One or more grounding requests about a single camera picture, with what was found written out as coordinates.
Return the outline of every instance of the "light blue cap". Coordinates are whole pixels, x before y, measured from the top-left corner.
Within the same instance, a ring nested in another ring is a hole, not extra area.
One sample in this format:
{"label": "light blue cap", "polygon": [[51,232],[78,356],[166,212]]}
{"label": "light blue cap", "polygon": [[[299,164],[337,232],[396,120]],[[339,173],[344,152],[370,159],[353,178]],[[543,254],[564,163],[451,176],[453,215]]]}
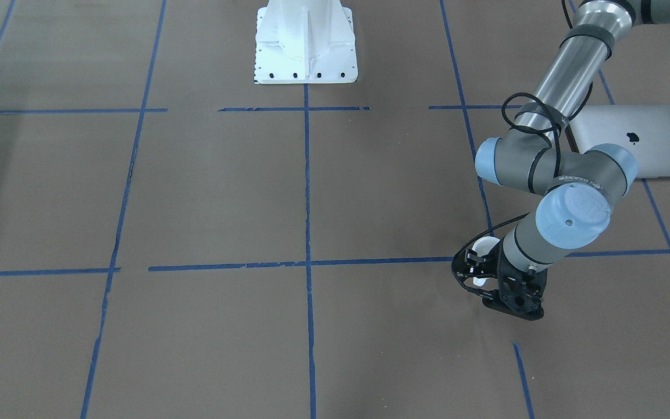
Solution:
{"label": "light blue cap", "polygon": [[632,155],[627,149],[617,144],[599,144],[593,146],[588,151],[601,151],[601,153],[607,154],[611,157],[618,165],[622,168],[622,171],[625,173],[625,178],[627,180],[627,189],[625,194],[630,191],[630,186],[635,182],[637,177],[638,165],[637,159]]}
{"label": "light blue cap", "polygon": [[611,207],[593,186],[574,182],[558,186],[539,202],[537,230],[548,243],[578,249],[609,226]]}
{"label": "light blue cap", "polygon": [[479,146],[475,155],[475,170],[477,171],[477,175],[496,185],[500,185],[498,177],[495,174],[495,146],[498,140],[500,140],[499,137],[488,138]]}

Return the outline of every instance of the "blue grid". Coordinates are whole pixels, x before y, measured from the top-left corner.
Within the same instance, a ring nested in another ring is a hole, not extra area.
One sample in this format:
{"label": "blue grid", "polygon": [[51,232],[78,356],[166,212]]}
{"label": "blue grid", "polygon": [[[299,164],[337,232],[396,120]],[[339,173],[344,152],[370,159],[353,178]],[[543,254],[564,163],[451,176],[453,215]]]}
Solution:
{"label": "blue grid", "polygon": [[[3,35],[7,29],[13,8],[16,0],[10,0],[7,14],[3,20],[2,28],[0,30],[0,44]],[[458,105],[431,105],[429,109],[440,111],[441,109],[460,109],[465,120],[467,128],[468,140],[473,157],[476,154],[476,147],[474,143],[473,133],[471,129],[471,122],[469,118],[469,109],[500,109],[501,105],[497,104],[466,104],[464,92],[462,88],[461,75],[458,70],[457,58],[454,52],[454,43],[452,42],[451,32],[447,21],[447,14],[444,6],[444,0],[439,0],[441,6],[441,13],[444,22],[444,29],[446,32],[447,43],[454,66],[455,82],[457,82],[457,90],[460,104]],[[90,373],[85,387],[85,395],[83,400],[83,407],[81,411],[81,418],[85,419],[88,411],[88,404],[90,403],[91,387],[94,381],[95,369],[97,366],[98,355],[100,351],[101,339],[104,330],[104,323],[106,319],[108,307],[108,294],[112,286],[113,274],[120,271],[117,267],[117,252],[120,247],[120,235],[122,235],[123,221],[125,220],[126,208],[128,204],[128,197],[130,194],[130,185],[133,177],[133,167],[136,163],[136,154],[138,151],[138,144],[141,138],[141,131],[146,113],[167,112],[167,108],[147,107],[149,90],[151,89],[152,74],[154,73],[154,64],[156,62],[157,50],[159,48],[159,39],[162,34],[162,24],[165,17],[165,9],[167,0],[162,0],[162,8],[159,14],[159,21],[157,24],[156,35],[154,39],[154,48],[152,49],[151,63],[149,63],[149,71],[146,79],[146,86],[144,88],[144,96],[140,108],[98,108],[98,109],[2,109],[0,115],[11,114],[86,114],[86,113],[136,113],[138,114],[138,124],[136,127],[136,135],[133,141],[133,149],[128,167],[127,179],[123,191],[122,206],[120,207],[119,222],[117,223],[117,230],[115,233],[115,246],[111,255],[109,267],[107,268],[83,268],[83,269],[50,269],[50,270],[29,270],[29,271],[0,271],[0,278],[3,276],[45,276],[45,275],[63,275],[63,274],[107,274],[106,286],[104,291],[100,331],[95,340],[95,347],[93,348]],[[611,104],[614,104],[611,90],[604,78],[603,72],[599,71],[599,77],[603,82],[607,97]],[[518,108],[519,105],[511,105],[509,108]],[[313,320],[313,294],[312,294],[312,270],[313,266],[327,266],[327,265],[377,265],[377,264],[404,264],[404,263],[433,263],[433,262],[450,262],[451,257],[415,257],[415,258],[383,258],[383,259],[354,259],[354,260],[312,260],[311,258],[311,165],[309,164],[309,112],[319,111],[370,111],[369,106],[309,106],[309,88],[304,85],[304,106],[282,106],[282,107],[225,107],[219,109],[219,112],[304,112],[305,114],[305,199],[306,199],[306,259],[303,261],[287,261],[287,262],[248,262],[248,263],[227,263],[227,264],[208,264],[208,265],[163,265],[152,266],[148,268],[149,272],[157,271],[196,271],[196,270],[227,270],[227,269],[244,269],[244,268],[278,268],[278,267],[305,267],[306,268],[306,286],[308,293],[308,336],[309,336],[309,397],[311,398],[311,417],[316,417],[316,384],[315,384],[315,363],[314,363],[314,320]],[[481,178],[478,179],[478,188],[486,210],[487,225],[492,225],[489,205],[487,204],[486,194],[484,193],[484,186]],[[670,235],[667,227],[662,220],[656,201],[651,193],[646,180],[642,180],[648,199],[654,209],[656,217],[661,226],[665,241],[667,241],[667,249],[654,250],[614,250],[601,252],[575,252],[568,257],[621,257],[622,255],[660,255],[670,254]],[[532,407],[531,397],[529,395],[529,388],[526,382],[526,374],[524,372],[523,360],[521,359],[521,348],[518,343],[513,342],[516,361],[518,362],[519,376],[523,386],[524,397],[529,417],[534,418],[534,411]]]}

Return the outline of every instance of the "apple logo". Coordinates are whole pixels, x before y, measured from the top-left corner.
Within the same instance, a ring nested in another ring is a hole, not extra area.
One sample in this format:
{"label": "apple logo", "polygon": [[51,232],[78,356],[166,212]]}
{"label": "apple logo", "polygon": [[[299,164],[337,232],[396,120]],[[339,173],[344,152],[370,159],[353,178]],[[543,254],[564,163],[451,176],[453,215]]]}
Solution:
{"label": "apple logo", "polygon": [[640,141],[640,137],[638,137],[636,133],[627,133],[627,138],[630,138],[630,143],[632,143],[632,145],[635,145]]}

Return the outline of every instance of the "silver laptop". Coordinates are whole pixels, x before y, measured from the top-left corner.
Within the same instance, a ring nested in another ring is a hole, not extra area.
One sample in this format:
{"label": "silver laptop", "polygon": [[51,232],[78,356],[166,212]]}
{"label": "silver laptop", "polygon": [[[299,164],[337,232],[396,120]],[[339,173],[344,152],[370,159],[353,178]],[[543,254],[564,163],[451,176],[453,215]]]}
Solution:
{"label": "silver laptop", "polygon": [[635,155],[638,177],[670,176],[670,105],[588,105],[569,128],[573,150],[621,145]]}

